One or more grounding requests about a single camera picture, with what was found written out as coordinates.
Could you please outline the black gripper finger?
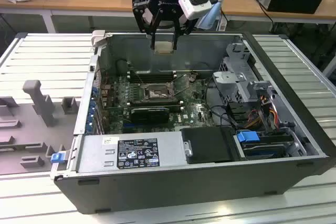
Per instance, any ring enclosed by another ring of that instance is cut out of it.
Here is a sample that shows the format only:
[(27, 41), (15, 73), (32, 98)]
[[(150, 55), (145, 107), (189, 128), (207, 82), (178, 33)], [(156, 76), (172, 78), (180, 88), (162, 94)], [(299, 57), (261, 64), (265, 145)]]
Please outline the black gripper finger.
[(178, 38), (183, 35), (189, 35), (193, 31), (197, 23), (197, 19), (187, 20), (184, 27), (181, 27), (179, 21), (179, 13), (175, 9), (172, 9), (171, 18), (174, 24), (173, 50), (176, 50)]
[(156, 30), (161, 22), (161, 10), (153, 14), (151, 22), (147, 24), (143, 19), (147, 7), (147, 2), (134, 2), (132, 10), (140, 32), (151, 36), (150, 48), (154, 49)]

